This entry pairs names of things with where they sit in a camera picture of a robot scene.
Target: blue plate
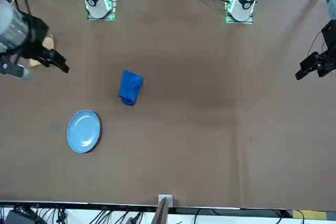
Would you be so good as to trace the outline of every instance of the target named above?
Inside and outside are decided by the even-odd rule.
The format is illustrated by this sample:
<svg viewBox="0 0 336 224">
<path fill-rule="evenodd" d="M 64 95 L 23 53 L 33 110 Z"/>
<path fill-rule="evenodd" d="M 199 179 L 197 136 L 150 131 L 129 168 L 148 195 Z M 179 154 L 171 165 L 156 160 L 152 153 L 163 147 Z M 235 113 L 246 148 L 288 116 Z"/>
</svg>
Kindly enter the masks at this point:
<svg viewBox="0 0 336 224">
<path fill-rule="evenodd" d="M 72 117 L 68 126 L 68 143 L 77 153 L 92 150 L 98 142 L 100 122 L 91 110 L 81 110 Z"/>
</svg>

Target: table surface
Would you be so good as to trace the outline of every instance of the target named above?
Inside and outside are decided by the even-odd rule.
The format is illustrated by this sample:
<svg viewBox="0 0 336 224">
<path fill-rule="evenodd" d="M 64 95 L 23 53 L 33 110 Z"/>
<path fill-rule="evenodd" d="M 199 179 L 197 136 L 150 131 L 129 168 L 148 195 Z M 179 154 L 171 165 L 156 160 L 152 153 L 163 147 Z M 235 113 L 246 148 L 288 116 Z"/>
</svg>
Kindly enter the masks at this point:
<svg viewBox="0 0 336 224">
<path fill-rule="evenodd" d="M 71 69 L 0 78 L 1 199 L 334 210 L 336 76 L 295 79 L 327 6 L 257 1 L 243 25 L 214 0 L 118 0 L 113 22 L 29 0 Z M 124 69 L 144 78 L 135 106 L 118 97 Z M 66 138 L 82 109 L 102 124 L 83 155 Z"/>
</svg>

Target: blue cloth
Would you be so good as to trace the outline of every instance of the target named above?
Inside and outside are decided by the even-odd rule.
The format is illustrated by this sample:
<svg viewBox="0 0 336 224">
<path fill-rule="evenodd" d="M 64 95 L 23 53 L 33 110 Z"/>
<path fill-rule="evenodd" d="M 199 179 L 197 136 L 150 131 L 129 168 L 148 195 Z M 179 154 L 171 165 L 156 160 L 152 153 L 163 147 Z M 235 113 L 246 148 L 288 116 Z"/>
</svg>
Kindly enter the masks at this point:
<svg viewBox="0 0 336 224">
<path fill-rule="evenodd" d="M 119 96 L 126 105 L 134 105 L 142 85 L 142 77 L 129 70 L 122 74 Z"/>
</svg>

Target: yellow tape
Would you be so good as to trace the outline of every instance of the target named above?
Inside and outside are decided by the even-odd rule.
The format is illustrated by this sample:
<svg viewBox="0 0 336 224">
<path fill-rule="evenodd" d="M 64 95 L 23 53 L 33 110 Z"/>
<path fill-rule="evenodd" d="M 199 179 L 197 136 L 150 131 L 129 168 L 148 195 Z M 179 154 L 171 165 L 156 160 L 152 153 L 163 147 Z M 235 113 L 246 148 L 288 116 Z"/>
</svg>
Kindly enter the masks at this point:
<svg viewBox="0 0 336 224">
<path fill-rule="evenodd" d="M 317 212 L 317 211 L 309 211 L 309 210 L 301 210 L 304 214 L 305 219 L 311 220 L 326 220 L 327 213 L 326 212 Z M 302 219 L 302 214 L 298 211 L 293 210 L 293 217 L 296 219 Z"/>
</svg>

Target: wooden object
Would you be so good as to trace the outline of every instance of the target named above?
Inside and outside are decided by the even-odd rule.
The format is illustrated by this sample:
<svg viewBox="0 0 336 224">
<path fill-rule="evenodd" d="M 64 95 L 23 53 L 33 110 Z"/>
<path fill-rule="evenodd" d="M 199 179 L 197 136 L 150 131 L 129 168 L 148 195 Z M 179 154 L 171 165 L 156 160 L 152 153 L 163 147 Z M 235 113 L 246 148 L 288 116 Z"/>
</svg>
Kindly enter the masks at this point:
<svg viewBox="0 0 336 224">
<path fill-rule="evenodd" d="M 55 48 L 55 42 L 53 35 L 48 35 L 45 37 L 45 39 L 42 42 L 42 46 L 44 46 L 47 49 L 54 49 Z M 35 67 L 39 66 L 41 63 L 37 60 L 29 59 L 29 66 Z"/>
</svg>

